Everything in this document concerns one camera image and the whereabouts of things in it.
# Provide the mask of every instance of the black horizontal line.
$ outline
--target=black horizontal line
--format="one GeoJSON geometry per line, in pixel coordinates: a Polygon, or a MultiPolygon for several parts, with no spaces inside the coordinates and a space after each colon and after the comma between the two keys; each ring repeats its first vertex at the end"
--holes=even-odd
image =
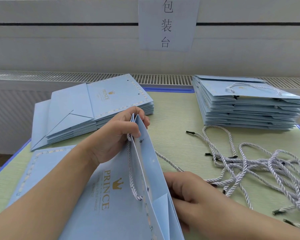
{"type": "MultiPolygon", "coordinates": [[[[197,26],[300,26],[299,23],[197,23],[197,26]]],[[[138,26],[138,23],[0,23],[0,26],[138,26]]]]}

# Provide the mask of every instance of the flat folded paper bag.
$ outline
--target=flat folded paper bag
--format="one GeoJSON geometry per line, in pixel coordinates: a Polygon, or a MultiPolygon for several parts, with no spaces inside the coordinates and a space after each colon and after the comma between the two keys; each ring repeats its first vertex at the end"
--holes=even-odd
{"type": "MultiPolygon", "coordinates": [[[[139,116],[132,121],[138,124],[141,137],[129,141],[113,159],[98,166],[60,240],[184,239],[149,134],[139,116]]],[[[35,151],[8,205],[36,185],[73,147],[35,151]]]]}

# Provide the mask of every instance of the right hand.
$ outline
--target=right hand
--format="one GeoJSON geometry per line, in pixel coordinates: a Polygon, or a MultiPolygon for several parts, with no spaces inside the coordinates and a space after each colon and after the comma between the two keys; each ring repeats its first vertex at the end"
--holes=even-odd
{"type": "Polygon", "coordinates": [[[192,227],[209,239],[232,239],[239,219],[252,212],[191,172],[165,172],[164,177],[184,231],[192,227]]]}

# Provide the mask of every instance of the crown logo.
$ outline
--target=crown logo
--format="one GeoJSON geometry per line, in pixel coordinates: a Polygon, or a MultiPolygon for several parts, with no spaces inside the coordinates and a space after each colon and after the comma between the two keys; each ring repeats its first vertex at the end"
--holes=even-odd
{"type": "Polygon", "coordinates": [[[119,185],[121,185],[121,184],[124,183],[124,182],[119,183],[119,181],[120,181],[121,179],[122,179],[122,178],[119,178],[117,181],[114,181],[114,182],[112,183],[112,189],[113,189],[113,190],[121,190],[121,189],[122,189],[121,187],[119,187],[119,185]]]}

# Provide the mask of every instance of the twisted rope handle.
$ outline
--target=twisted rope handle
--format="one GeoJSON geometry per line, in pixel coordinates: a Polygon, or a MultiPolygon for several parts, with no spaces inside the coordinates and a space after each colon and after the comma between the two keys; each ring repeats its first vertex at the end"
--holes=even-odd
{"type": "Polygon", "coordinates": [[[234,86],[249,86],[252,88],[262,88],[262,89],[270,89],[270,90],[274,90],[278,93],[279,96],[282,96],[281,90],[277,89],[275,87],[263,87],[263,86],[258,86],[258,85],[253,85],[250,83],[244,83],[244,82],[235,82],[234,84],[230,85],[229,87],[226,87],[225,90],[230,90],[232,93],[235,93],[235,91],[232,89],[232,87],[234,86]]]}
{"type": "Polygon", "coordinates": [[[131,187],[132,194],[136,198],[136,200],[141,201],[142,198],[143,198],[143,196],[137,194],[137,190],[134,187],[133,178],[132,178],[131,159],[130,159],[130,147],[131,147],[131,141],[132,141],[131,134],[128,134],[127,138],[128,138],[128,167],[129,167],[129,182],[130,182],[130,187],[131,187]]]}

